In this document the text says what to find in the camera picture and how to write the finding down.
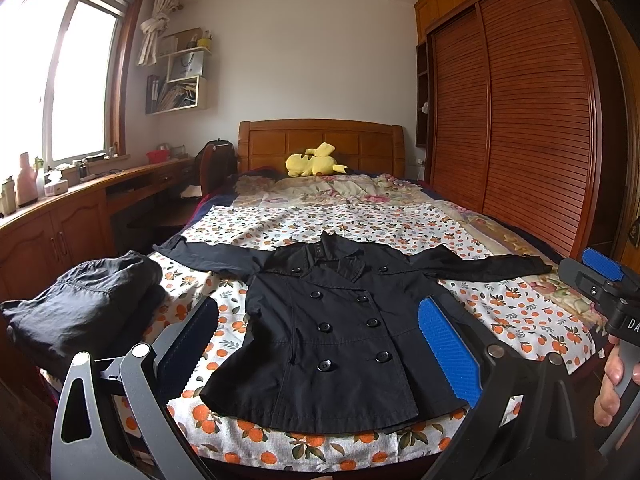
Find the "person's right hand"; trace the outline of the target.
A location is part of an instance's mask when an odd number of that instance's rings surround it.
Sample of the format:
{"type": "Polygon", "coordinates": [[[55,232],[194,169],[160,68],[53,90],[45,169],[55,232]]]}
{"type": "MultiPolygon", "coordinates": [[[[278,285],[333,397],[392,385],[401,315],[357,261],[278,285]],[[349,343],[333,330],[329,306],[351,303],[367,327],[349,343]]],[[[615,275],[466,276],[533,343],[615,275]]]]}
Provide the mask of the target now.
{"type": "Polygon", "coordinates": [[[614,388],[624,378],[625,365],[620,358],[620,340],[615,336],[608,336],[608,342],[613,349],[608,356],[604,367],[604,376],[600,392],[594,401],[593,419],[600,427],[611,425],[613,418],[620,409],[620,396],[614,388]]]}

